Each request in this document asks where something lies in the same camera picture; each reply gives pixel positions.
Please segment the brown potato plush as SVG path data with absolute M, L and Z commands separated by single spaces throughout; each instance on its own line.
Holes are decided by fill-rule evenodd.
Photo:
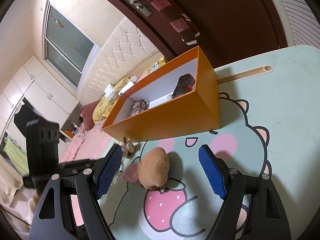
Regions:
M 165 150 L 162 147 L 153 148 L 138 164 L 138 180 L 147 190 L 159 189 L 168 180 L 169 168 L 169 158 Z

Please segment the white cylindrical tube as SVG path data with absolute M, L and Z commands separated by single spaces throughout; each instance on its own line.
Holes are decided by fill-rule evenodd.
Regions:
M 151 109 L 153 107 L 166 103 L 170 100 L 172 100 L 172 93 L 169 93 L 167 95 L 161 96 L 160 98 L 150 101 L 148 104 L 148 109 Z

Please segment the dark red glitter pouch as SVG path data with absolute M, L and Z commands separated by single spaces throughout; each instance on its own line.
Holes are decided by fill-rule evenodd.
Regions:
M 184 74 L 180 76 L 178 79 L 178 83 L 172 94 L 172 97 L 176 98 L 185 93 L 191 92 L 193 90 L 194 85 L 195 85 L 195 79 L 191 74 Z

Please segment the pink round object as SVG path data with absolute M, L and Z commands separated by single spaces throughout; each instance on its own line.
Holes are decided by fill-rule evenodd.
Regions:
M 123 180 L 126 182 L 135 182 L 138 180 L 138 164 L 132 163 L 123 171 Z

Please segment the white wardrobe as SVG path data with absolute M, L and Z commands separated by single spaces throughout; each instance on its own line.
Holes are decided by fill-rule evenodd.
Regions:
M 79 101 L 33 55 L 1 93 L 1 136 L 23 99 L 49 121 L 63 126 Z

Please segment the pink duvet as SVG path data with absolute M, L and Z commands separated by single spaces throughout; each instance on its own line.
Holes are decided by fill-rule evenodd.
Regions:
M 103 156 L 112 137 L 97 124 L 92 129 L 78 132 L 66 150 L 60 154 L 59 162 L 77 161 L 82 159 L 99 159 Z

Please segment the yellow pillow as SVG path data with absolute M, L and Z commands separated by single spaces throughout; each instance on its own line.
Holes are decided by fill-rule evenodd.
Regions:
M 137 80 L 138 82 L 151 74 L 152 72 L 158 70 L 159 68 L 163 67 L 168 60 L 165 57 L 161 57 L 158 61 L 156 61 L 152 66 L 147 68 L 141 77 Z M 129 82 L 129 79 L 126 77 L 119 81 L 116 86 L 114 87 L 116 89 L 116 92 L 120 92 L 120 89 L 124 88 L 124 86 Z M 109 114 L 111 113 L 112 109 L 116 105 L 117 101 L 119 100 L 119 96 L 117 96 L 115 99 L 107 100 L 104 96 L 101 98 L 101 100 L 97 103 L 92 119 L 95 124 L 98 124 L 101 122 L 101 120 L 106 119 Z

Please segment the white charger box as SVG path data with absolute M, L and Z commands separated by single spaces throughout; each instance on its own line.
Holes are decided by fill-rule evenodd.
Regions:
M 110 101 L 117 97 L 114 87 L 111 84 L 108 84 L 107 87 L 104 89 L 104 97 L 106 100 Z

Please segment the window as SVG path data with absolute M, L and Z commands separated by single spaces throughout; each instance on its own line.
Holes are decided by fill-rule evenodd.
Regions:
M 100 47 L 50 2 L 46 5 L 43 27 L 44 60 L 78 90 Z

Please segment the smartphone on bed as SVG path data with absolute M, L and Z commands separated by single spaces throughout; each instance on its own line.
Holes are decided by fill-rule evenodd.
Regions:
M 130 80 L 118 93 L 119 96 L 122 96 L 127 90 L 133 87 L 135 84 Z

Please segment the cream tufted headboard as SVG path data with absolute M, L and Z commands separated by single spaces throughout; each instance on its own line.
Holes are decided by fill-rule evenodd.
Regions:
M 82 105 L 101 99 L 107 85 L 125 77 L 141 77 L 163 54 L 128 19 L 123 18 L 106 40 L 78 89 Z

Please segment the orange cardboard box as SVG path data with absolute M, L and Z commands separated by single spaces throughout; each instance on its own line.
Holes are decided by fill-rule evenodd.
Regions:
M 193 90 L 130 116 L 135 102 L 173 93 L 180 76 L 191 74 Z M 166 63 L 127 90 L 112 109 L 102 130 L 114 139 L 133 142 L 178 137 L 221 127 L 217 76 L 200 47 Z

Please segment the red pink striped scarf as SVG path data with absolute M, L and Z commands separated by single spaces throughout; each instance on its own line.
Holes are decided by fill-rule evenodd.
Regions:
M 197 38 L 200 35 L 199 30 L 173 0 L 146 1 L 169 21 L 172 28 L 180 35 L 186 45 L 197 44 Z

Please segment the white louvered closet door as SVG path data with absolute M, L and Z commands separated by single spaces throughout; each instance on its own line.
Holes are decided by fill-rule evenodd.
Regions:
M 283 25 L 288 46 L 319 48 L 319 22 L 305 0 L 272 0 Z

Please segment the dark red wooden door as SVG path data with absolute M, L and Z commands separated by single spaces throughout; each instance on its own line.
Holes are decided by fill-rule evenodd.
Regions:
M 169 21 L 146 0 L 152 12 L 143 16 L 127 0 L 107 0 L 120 10 L 167 58 L 188 51 Z M 197 45 L 218 67 L 288 46 L 272 0 L 173 0 L 200 32 Z

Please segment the cartoon figure keychain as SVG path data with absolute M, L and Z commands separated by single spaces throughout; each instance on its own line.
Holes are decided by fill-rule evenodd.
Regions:
M 135 145 L 132 143 L 131 139 L 123 137 L 122 141 L 118 143 L 122 150 L 122 157 L 127 158 L 130 155 L 134 154 L 136 151 Z

